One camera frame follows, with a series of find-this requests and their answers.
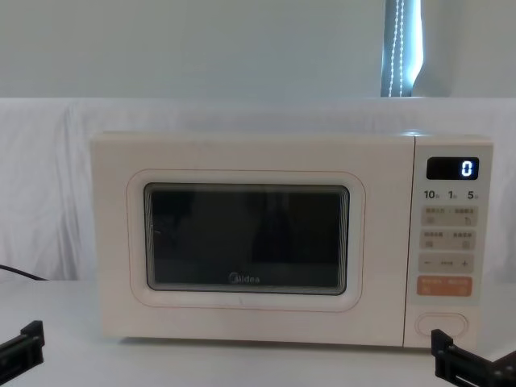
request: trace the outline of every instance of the digital display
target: digital display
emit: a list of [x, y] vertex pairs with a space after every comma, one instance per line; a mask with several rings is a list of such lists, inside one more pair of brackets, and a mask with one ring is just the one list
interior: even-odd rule
[[348, 201], [341, 185], [148, 184], [148, 284], [341, 294]]
[[476, 180], [478, 157], [431, 157], [427, 162], [429, 180]]

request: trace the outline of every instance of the white backdrop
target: white backdrop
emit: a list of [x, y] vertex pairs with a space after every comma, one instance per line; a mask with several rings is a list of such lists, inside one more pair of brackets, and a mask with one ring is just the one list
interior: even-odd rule
[[379, 97], [385, 0], [1, 0], [0, 97]]
[[516, 282], [515, 99], [350, 100], [289, 110], [169, 100], [0, 99], [0, 263], [52, 279], [94, 277], [90, 136], [178, 130], [490, 135], [495, 151], [485, 274]]

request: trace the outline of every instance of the orange button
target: orange button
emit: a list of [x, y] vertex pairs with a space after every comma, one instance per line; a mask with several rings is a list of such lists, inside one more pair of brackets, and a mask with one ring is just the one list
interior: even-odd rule
[[471, 277], [419, 276], [418, 294], [421, 296], [471, 296]]

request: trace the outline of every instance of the white microwave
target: white microwave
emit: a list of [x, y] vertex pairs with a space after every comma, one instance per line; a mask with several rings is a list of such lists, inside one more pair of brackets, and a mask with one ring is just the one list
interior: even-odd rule
[[108, 335], [476, 344], [493, 145], [476, 136], [106, 133]]

